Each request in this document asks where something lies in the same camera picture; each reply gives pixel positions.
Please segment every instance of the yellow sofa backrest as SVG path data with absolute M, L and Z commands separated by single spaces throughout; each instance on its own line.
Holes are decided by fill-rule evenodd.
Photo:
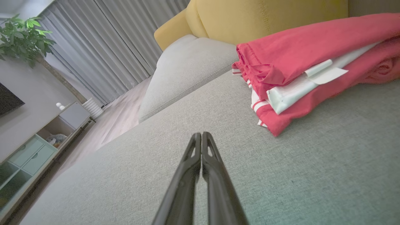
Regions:
M 236 45 L 347 16 L 347 0 L 191 0 L 154 37 L 162 50 L 187 34 Z

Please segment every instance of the television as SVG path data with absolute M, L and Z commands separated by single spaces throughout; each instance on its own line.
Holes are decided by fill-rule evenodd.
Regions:
M 25 104 L 0 83 L 0 117 Z

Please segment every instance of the plant foliage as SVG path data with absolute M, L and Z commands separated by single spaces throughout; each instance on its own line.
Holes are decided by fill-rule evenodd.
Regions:
M 0 59 L 5 60 L 4 56 L 20 58 L 33 68 L 38 56 L 52 53 L 50 47 L 55 42 L 46 38 L 46 33 L 51 31 L 38 29 L 41 27 L 37 21 L 39 17 L 23 21 L 18 16 L 6 19 L 0 26 Z

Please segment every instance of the curtain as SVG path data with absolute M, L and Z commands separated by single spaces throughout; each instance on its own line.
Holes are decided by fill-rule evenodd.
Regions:
M 153 33 L 189 0 L 59 0 L 40 23 L 54 55 L 102 103 L 154 73 L 162 51 Z

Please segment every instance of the red fabric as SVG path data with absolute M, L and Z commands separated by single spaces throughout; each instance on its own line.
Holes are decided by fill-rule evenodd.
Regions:
M 310 24 L 238 44 L 234 67 L 266 99 L 267 90 L 290 83 L 313 65 L 399 35 L 399 13 Z
M 374 14 L 312 24 L 237 46 L 232 65 L 250 79 L 260 99 L 274 86 L 286 85 L 311 66 L 366 45 L 386 40 L 348 64 L 345 75 L 320 85 L 277 115 L 270 105 L 257 116 L 274 136 L 318 104 L 358 83 L 380 84 L 400 78 L 400 14 Z

